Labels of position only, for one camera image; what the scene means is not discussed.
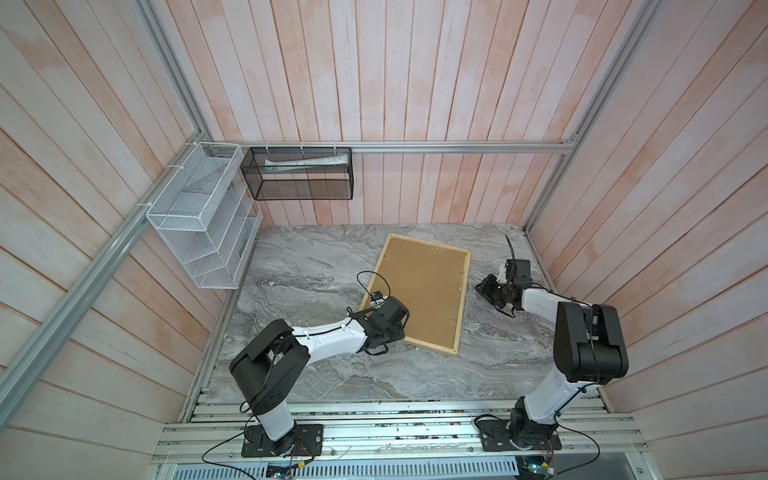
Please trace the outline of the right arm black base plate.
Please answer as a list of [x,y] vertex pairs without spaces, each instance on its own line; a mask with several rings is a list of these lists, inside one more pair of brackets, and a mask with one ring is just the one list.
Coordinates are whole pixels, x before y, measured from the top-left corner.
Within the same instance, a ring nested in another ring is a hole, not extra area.
[[484,417],[474,422],[485,452],[561,450],[555,425]]

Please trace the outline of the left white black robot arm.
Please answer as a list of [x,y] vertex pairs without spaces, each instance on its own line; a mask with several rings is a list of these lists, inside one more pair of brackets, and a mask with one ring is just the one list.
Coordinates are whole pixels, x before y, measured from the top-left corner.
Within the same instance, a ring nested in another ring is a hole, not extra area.
[[318,327],[293,328],[277,319],[230,362],[229,371],[266,437],[279,443],[296,426],[288,394],[306,367],[342,354],[378,356],[405,338],[410,312],[366,309]]

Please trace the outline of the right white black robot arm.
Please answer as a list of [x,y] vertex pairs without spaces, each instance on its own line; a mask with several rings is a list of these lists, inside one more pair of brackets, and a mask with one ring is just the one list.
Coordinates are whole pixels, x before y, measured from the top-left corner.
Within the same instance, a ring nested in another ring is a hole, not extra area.
[[629,359],[617,310],[558,295],[538,284],[502,285],[487,276],[475,290],[499,312],[507,305],[555,322],[554,367],[530,394],[520,397],[510,416],[481,414],[473,420],[486,452],[524,451],[549,445],[561,413],[588,391],[622,378]]

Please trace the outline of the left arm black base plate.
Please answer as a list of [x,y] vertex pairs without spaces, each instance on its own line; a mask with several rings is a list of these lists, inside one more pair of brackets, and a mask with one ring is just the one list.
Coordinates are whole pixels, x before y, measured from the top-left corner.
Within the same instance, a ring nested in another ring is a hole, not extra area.
[[317,457],[321,455],[324,437],[322,424],[295,424],[278,440],[271,440],[261,425],[249,426],[241,450],[244,458],[285,455]]

